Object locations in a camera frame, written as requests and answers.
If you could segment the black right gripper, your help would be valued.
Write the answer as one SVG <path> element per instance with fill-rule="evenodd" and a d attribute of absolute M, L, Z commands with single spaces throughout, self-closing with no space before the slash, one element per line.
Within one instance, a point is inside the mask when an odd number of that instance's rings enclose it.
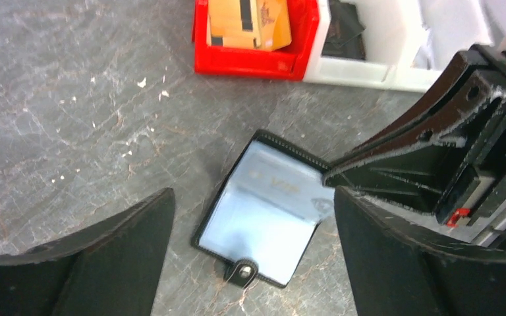
<path fill-rule="evenodd" d="M 506 244 L 506 51 L 456 53 L 409 110 L 334 161 L 323 183 L 423 214 L 467 208 L 457 224 L 476 231 L 469 242 Z"/>

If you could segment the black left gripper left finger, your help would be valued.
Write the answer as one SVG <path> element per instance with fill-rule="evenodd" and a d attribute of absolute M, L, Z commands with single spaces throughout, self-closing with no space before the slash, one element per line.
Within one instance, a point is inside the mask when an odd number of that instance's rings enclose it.
<path fill-rule="evenodd" d="M 173 220 L 164 188 L 18 255 L 0 255 L 0 315 L 149 315 Z"/>

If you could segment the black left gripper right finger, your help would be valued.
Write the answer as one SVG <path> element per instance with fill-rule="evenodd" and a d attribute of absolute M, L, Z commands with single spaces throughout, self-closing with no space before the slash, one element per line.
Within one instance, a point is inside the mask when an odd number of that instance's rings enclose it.
<path fill-rule="evenodd" d="M 359 315 L 506 315 L 506 251 L 414 224 L 345 187 L 335 219 Z"/>

